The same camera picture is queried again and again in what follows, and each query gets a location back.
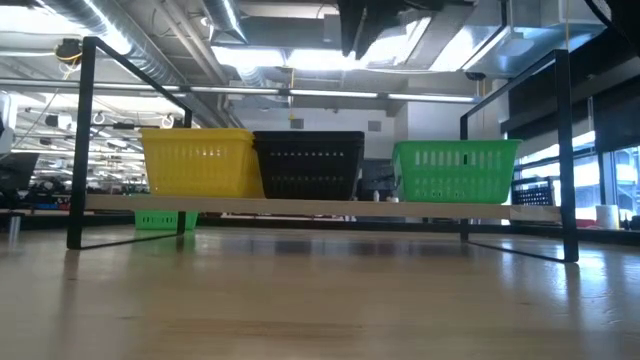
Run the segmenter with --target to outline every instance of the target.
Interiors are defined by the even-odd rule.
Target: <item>black basket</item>
[[[361,131],[256,131],[270,199],[350,200],[364,154]]]

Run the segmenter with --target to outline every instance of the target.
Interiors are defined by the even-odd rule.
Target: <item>wooden shelf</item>
[[[489,204],[389,203],[184,196],[87,195],[92,210],[173,210],[288,215],[440,217],[561,221],[560,208]]]

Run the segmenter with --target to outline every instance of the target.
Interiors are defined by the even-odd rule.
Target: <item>ceiling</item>
[[[111,1],[117,1],[130,19],[137,24],[136,26],[139,26],[153,45],[168,59],[170,66],[175,68],[187,83],[215,84],[210,72],[205,71],[202,64],[194,58],[192,52],[170,28],[167,19],[162,16],[151,0]],[[207,22],[203,21],[205,12],[202,0],[174,1],[183,10],[199,41],[206,44],[205,48],[208,47],[210,29]],[[513,31],[509,36],[502,37],[499,42],[492,44],[493,48],[466,70],[486,73],[489,77],[487,83],[490,84],[492,79],[508,78],[519,73],[537,57],[544,55],[552,48],[562,46],[566,35],[564,33],[566,29],[561,22],[563,14],[558,13],[560,10],[554,9],[555,7],[562,9],[563,3],[565,0],[516,1],[514,5],[518,6],[514,6],[509,15],[509,24],[513,25],[511,28]],[[257,27],[254,31],[257,29],[259,32],[264,32],[265,41],[272,38],[274,42],[278,42],[278,46],[274,45],[274,48],[286,56],[291,56],[296,50],[283,47],[283,44],[286,45],[286,41],[291,41],[292,37],[290,34],[284,37],[282,35],[287,35],[286,24],[313,25],[317,29],[324,29],[325,36],[335,41],[335,33],[326,34],[329,30],[330,33],[336,30],[327,25],[334,24],[330,22],[334,21],[338,14],[333,1],[237,0],[237,4],[243,15],[243,24],[246,24],[248,29],[251,26],[255,27],[256,23],[269,24],[267,27]],[[469,62],[474,54],[477,55],[492,36],[505,27],[504,16],[502,16],[505,14],[498,0],[479,0],[474,4],[475,6],[471,7],[451,8],[450,11],[443,11],[441,14],[431,14],[428,27],[426,31],[423,30],[424,35],[417,39],[419,41],[415,50],[410,52],[406,62],[399,65],[367,65],[368,68],[357,66],[355,69],[334,70],[298,69],[293,72],[275,67],[260,67],[259,64],[257,66],[268,84],[276,87],[291,86],[293,78],[293,87],[301,89],[477,95],[476,82],[468,80],[464,72],[460,71],[461,66]],[[569,17],[571,48],[580,46],[602,29],[602,25],[592,21],[589,14],[573,9],[573,16]],[[68,76],[70,80],[78,80],[77,69],[69,71],[69,67],[62,65],[52,56],[52,51],[62,38],[80,39],[90,33],[83,27],[47,14],[43,9],[13,8],[12,11],[14,12],[4,9],[0,12],[0,77],[60,80]],[[32,21],[23,21],[25,17]],[[187,40],[191,42],[195,40],[186,31],[184,24],[179,25],[178,29]],[[300,34],[294,32],[294,35],[295,38]],[[297,41],[306,39],[304,36],[297,36],[299,38]],[[530,52],[518,56],[506,56],[504,49],[514,44],[514,36],[518,38],[517,40],[522,40],[519,36],[526,40],[518,44],[533,43]],[[329,49],[339,48],[339,44],[331,41],[319,46]],[[229,79],[232,85],[244,85],[234,66],[223,64],[221,69],[224,77]],[[96,81],[140,83],[123,67],[107,56],[100,55],[96,66]],[[73,149],[73,129],[52,128],[44,125],[42,119],[34,125],[34,121],[40,116],[38,111],[43,111],[49,102],[51,104],[47,109],[48,113],[63,114],[63,116],[70,114],[75,118],[77,96],[60,93],[51,100],[54,89],[44,92],[28,88],[12,88],[11,91],[16,101],[20,103],[16,125],[16,133],[21,139],[19,148],[46,150],[38,165],[39,169],[47,170],[42,175],[55,174],[68,178],[69,168],[72,165],[72,156],[69,151]],[[199,99],[214,110],[215,104],[220,103],[215,95],[199,95]],[[263,109],[265,102],[258,100],[261,99],[232,97],[229,102],[231,107],[225,111],[233,112],[234,109],[243,107]],[[289,106],[286,101],[266,104],[267,107]],[[375,109],[386,111],[391,117],[400,108],[399,103],[385,100],[319,97],[296,97],[293,100],[293,107],[336,110]],[[167,121],[168,115],[180,117],[179,109],[153,93],[138,93],[133,96],[131,93],[98,95],[94,98],[94,110],[103,112],[106,124],[132,122],[136,125],[160,126],[163,120]],[[20,134],[28,134],[28,136],[21,138]],[[140,174],[136,172],[141,166],[144,170],[140,143],[137,140],[139,133],[106,128],[99,135],[92,142],[92,151],[95,153],[92,155],[93,163],[90,166],[94,174],[99,174],[95,178],[116,182],[127,179],[141,181]],[[45,141],[47,145],[42,145],[41,138],[51,140],[51,144],[47,140]],[[125,147],[114,147],[113,144],[109,144],[118,139],[125,142]]]

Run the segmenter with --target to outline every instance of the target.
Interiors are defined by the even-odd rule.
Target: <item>green bin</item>
[[[198,212],[189,211],[186,216],[186,230],[193,230],[198,221]],[[136,229],[138,230],[177,230],[177,211],[136,211]]]
[[[520,140],[403,141],[393,150],[404,201],[502,204]]]

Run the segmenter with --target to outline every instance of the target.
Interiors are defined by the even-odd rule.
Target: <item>black metal frame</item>
[[[544,260],[559,262],[576,262],[579,259],[579,247],[576,226],[575,188],[573,181],[573,146],[572,146],[572,103],[571,103],[571,69],[569,64],[569,52],[567,50],[553,50],[520,75],[509,81],[502,88],[494,91],[478,105],[460,118],[460,140],[469,139],[469,117],[485,106],[498,99],[500,96],[515,88],[528,77],[546,66],[555,66],[555,93],[557,112],[555,114],[558,126],[558,144],[560,147],[560,186],[561,199],[560,213],[562,216],[562,240],[564,245],[564,257],[554,258],[519,250],[505,249],[500,246],[482,244],[469,241],[469,221],[461,222],[460,239],[464,243],[482,246],[494,250],[531,256]]]
[[[179,236],[185,232],[186,213],[178,213],[178,228],[176,234],[165,234],[142,239],[117,241],[105,244],[82,246],[82,229],[85,226],[84,212],[87,194],[87,170],[89,162],[89,142],[91,140],[91,118],[93,110],[93,87],[95,83],[96,52],[100,49],[117,61],[125,69],[136,75],[140,80],[151,85],[167,100],[184,110],[184,127],[191,127],[193,112],[173,94],[165,90],[149,75],[138,69],[127,58],[113,50],[109,45],[97,37],[89,36],[82,40],[82,68],[80,71],[80,93],[78,97],[78,129],[76,146],[73,157],[73,183],[71,186],[71,204],[69,211],[69,227],[67,228],[67,248],[72,250],[86,250],[113,245],[130,244],[138,241],[148,241],[160,238]]]

